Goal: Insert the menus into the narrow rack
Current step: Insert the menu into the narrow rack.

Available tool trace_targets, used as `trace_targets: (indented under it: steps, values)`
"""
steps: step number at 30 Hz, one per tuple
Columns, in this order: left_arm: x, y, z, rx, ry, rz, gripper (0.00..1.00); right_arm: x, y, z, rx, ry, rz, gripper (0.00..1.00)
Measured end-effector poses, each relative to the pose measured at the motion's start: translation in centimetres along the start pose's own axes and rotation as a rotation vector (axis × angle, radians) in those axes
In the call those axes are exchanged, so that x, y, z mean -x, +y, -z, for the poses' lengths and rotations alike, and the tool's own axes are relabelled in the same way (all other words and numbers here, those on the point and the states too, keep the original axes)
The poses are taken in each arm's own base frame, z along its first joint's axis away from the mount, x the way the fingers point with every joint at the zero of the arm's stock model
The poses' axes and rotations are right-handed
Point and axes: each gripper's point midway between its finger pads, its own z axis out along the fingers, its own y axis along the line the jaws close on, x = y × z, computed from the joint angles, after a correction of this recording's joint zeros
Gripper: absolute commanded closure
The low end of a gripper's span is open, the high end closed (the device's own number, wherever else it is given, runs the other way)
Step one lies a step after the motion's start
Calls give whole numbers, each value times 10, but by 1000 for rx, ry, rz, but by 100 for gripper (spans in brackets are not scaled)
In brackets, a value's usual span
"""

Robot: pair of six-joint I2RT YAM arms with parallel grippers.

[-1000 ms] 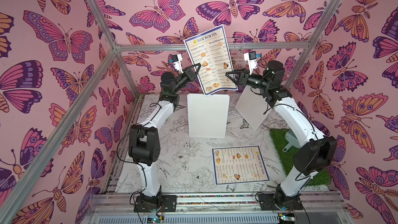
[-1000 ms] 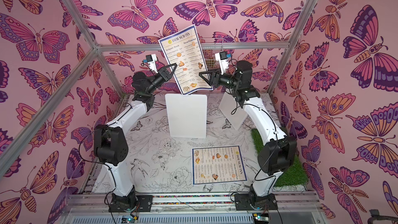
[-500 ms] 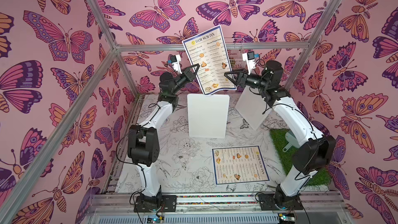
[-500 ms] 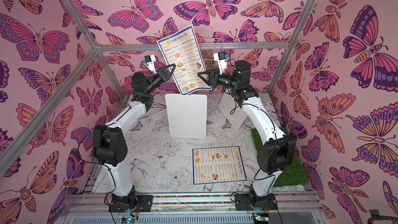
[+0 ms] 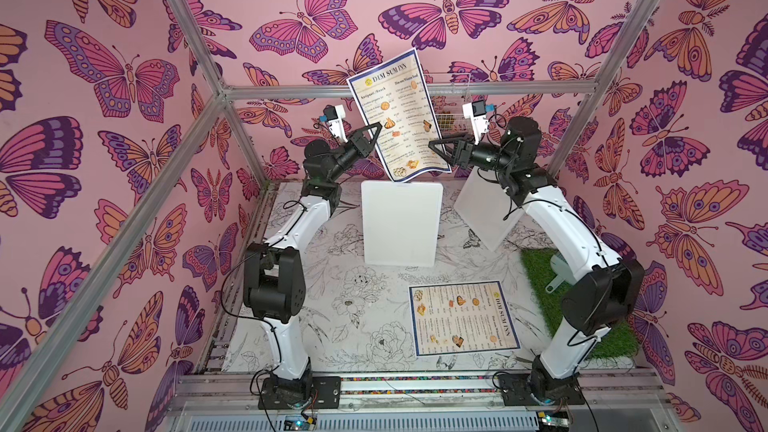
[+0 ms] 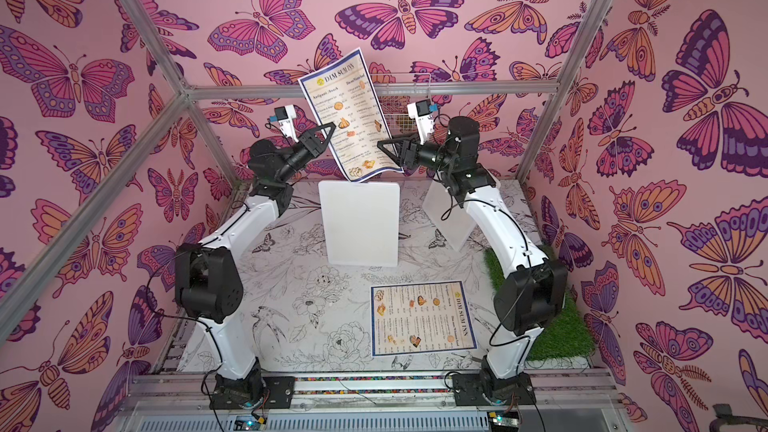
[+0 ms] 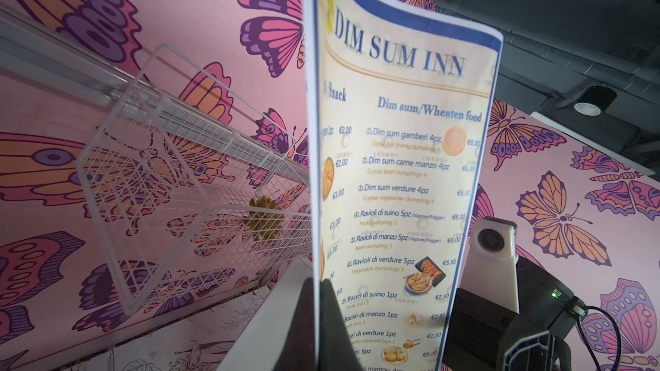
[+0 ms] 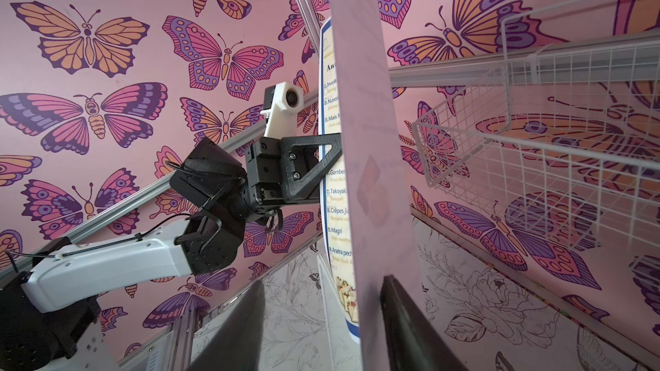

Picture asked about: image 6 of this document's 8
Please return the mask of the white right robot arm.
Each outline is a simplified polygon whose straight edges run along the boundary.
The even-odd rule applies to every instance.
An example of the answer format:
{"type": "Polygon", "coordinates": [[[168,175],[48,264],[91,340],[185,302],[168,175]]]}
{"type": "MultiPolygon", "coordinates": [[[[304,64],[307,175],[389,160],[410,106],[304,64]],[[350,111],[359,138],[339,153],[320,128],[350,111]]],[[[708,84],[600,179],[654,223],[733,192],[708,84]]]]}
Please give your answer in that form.
{"type": "Polygon", "coordinates": [[[525,362],[536,339],[563,309],[568,271],[526,235],[504,203],[495,177],[479,161],[480,125],[454,117],[442,143],[418,134],[380,140],[377,147],[404,169],[424,167],[476,223],[502,268],[504,281],[493,298],[498,324],[476,373],[444,376],[457,405],[534,405],[525,362]]]}

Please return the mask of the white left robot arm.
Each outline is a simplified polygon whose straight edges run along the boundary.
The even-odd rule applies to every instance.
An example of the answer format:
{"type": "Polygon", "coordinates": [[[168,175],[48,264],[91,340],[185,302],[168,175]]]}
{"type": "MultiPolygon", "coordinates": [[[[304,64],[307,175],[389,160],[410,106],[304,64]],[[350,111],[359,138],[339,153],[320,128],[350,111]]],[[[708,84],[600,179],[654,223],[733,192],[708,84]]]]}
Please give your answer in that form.
{"type": "Polygon", "coordinates": [[[268,139],[255,142],[248,162],[254,177],[243,205],[209,236],[177,248],[175,301],[202,328],[219,359],[210,372],[215,386],[202,384],[214,411],[252,409],[267,401],[268,389],[240,310],[244,286],[236,259],[286,212],[292,178],[326,151],[335,131],[333,123],[316,126],[281,149],[268,139]]]}

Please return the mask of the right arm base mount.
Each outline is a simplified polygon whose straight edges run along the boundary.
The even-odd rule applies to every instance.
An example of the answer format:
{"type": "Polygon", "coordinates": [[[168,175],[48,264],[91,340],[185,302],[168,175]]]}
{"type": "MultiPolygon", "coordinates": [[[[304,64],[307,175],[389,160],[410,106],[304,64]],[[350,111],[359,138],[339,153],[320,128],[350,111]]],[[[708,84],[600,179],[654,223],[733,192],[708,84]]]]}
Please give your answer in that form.
{"type": "Polygon", "coordinates": [[[446,375],[445,382],[458,406],[535,405],[537,402],[530,376],[526,373],[498,379],[485,371],[451,372],[446,375]]]}

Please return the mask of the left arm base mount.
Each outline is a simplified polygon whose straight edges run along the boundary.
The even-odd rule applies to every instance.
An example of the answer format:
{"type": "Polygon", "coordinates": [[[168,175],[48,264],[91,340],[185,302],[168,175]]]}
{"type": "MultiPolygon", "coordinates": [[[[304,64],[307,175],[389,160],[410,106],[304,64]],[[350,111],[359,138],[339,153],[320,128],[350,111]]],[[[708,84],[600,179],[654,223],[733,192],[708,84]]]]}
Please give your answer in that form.
{"type": "Polygon", "coordinates": [[[215,377],[215,388],[209,398],[209,409],[234,411],[264,407],[267,410],[288,409],[294,395],[293,376],[268,376],[246,379],[215,377]]]}

